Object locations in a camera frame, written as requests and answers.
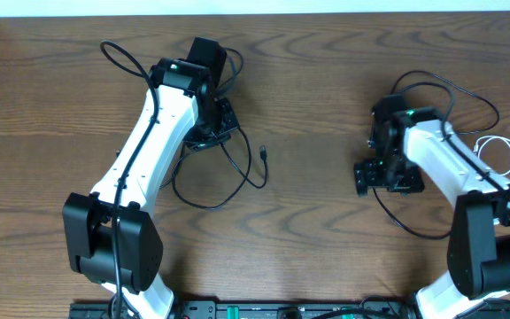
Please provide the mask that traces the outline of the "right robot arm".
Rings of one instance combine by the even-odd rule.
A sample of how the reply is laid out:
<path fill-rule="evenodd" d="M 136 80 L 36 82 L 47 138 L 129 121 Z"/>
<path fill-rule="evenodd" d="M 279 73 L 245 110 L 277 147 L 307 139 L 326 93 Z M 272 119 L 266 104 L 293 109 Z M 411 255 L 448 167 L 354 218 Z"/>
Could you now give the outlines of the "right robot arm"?
<path fill-rule="evenodd" d="M 427 175 L 453 209 L 447 270 L 402 308 L 402 318 L 461 318 L 509 309 L 510 180 L 466 147 L 434 107 L 411 109 L 404 97 L 383 97 L 372 108 L 372 159 L 354 165 L 356 192 L 424 190 Z"/>

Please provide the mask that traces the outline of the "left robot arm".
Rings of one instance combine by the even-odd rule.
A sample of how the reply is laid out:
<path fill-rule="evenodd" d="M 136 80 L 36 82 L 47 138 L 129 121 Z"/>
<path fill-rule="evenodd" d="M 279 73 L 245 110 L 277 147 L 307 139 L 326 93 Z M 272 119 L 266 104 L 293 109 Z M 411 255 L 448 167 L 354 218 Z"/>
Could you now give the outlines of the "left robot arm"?
<path fill-rule="evenodd" d="M 134 74 L 148 86 L 143 111 L 111 168 L 88 195 L 71 193 L 62 216 L 71 269 L 112 292 L 105 303 L 73 303 L 72 318 L 173 318 L 174 293 L 159 266 L 156 198 L 180 146 L 202 150 L 228 139 L 236 118 L 218 84 L 227 59 L 197 37 L 186 58 L 162 58 Z"/>

